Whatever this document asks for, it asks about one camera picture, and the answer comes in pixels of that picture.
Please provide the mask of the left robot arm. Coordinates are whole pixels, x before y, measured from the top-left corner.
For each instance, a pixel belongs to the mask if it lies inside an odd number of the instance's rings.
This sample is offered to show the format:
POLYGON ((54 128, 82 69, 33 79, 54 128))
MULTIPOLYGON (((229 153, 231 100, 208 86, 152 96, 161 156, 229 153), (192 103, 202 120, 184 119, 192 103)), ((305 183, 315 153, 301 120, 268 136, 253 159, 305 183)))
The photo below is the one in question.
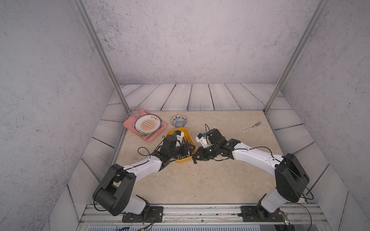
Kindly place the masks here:
POLYGON ((120 213, 131 213, 146 219, 149 215, 150 203, 140 196, 133 196, 135 183, 143 178, 159 172, 171 162, 190 157, 195 145, 182 135, 167 135, 146 159, 129 166, 112 165, 94 191, 94 205, 113 216, 120 213))

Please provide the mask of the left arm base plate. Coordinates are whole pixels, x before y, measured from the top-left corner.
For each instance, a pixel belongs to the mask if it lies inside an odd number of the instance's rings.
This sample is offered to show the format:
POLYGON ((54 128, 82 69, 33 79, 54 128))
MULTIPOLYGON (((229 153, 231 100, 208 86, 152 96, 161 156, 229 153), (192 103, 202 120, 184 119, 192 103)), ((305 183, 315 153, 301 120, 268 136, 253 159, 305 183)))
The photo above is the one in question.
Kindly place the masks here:
POLYGON ((149 206, 144 208, 140 214, 124 212, 123 223, 161 223, 163 219, 164 207, 149 206))

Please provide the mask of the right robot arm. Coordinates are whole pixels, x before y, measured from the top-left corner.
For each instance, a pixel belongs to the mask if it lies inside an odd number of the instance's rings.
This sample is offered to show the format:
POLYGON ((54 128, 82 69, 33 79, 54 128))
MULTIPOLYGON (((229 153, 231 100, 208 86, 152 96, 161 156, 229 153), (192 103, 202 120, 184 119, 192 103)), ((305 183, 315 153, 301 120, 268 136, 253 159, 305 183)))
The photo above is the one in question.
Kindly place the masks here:
POLYGON ((236 139, 226 140, 218 129, 200 133, 196 142, 201 147, 193 155, 193 162, 214 160, 218 156, 238 160, 258 167, 275 177, 276 187, 267 193, 257 204, 260 213, 273 214, 286 203, 297 203, 305 190, 308 190, 310 178, 295 155, 275 156, 249 147, 236 139))

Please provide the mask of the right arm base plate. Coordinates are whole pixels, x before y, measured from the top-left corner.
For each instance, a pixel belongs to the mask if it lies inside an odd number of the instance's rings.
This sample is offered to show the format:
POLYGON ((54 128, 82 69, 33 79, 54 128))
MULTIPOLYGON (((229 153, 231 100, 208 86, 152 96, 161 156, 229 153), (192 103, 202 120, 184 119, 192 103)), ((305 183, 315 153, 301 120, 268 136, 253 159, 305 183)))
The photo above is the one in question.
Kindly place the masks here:
POLYGON ((260 206, 241 206, 241 217, 243 222, 284 222, 285 217, 282 212, 269 213, 260 206))

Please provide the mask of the yellow storage box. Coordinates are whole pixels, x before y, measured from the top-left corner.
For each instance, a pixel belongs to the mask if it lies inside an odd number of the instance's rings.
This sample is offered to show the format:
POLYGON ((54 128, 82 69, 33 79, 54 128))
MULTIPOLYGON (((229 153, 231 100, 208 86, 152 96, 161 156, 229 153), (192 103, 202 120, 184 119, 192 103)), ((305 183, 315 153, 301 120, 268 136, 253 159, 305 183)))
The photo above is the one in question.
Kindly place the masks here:
MULTIPOLYGON (((173 135, 176 131, 181 131, 184 134, 182 136, 181 143, 189 143, 189 144, 195 146, 195 144, 192 140, 192 137, 190 135, 190 132, 187 128, 176 128, 176 129, 173 129, 173 130, 170 130, 169 132, 167 132, 166 135, 173 135)), ((184 163, 184 162, 187 162, 187 161, 192 161, 192 156, 195 153, 196 153, 195 148, 192 151, 187 151, 187 155, 185 157, 181 157, 181 158, 177 159, 175 161, 175 163, 184 163)))

